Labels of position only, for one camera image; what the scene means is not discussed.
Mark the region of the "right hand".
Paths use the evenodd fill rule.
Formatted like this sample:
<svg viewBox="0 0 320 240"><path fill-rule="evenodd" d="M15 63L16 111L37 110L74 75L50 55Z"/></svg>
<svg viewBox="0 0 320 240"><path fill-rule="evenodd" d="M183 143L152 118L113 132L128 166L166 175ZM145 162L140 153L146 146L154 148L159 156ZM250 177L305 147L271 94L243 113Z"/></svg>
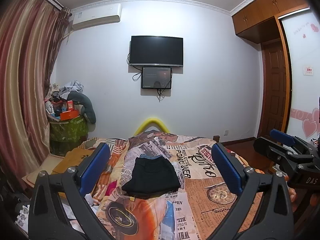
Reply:
<svg viewBox="0 0 320 240"><path fill-rule="evenodd" d="M289 181L288 175L285 176L285 180L286 180L286 182ZM291 203L294 203L297 199L297 193L296 193L295 189L290 188L290 187L288 188L288 191L289 191L289 197L291 199ZM310 205L316 206L318 204L318 202L319 202L319 195L313 194L310 198Z"/></svg>

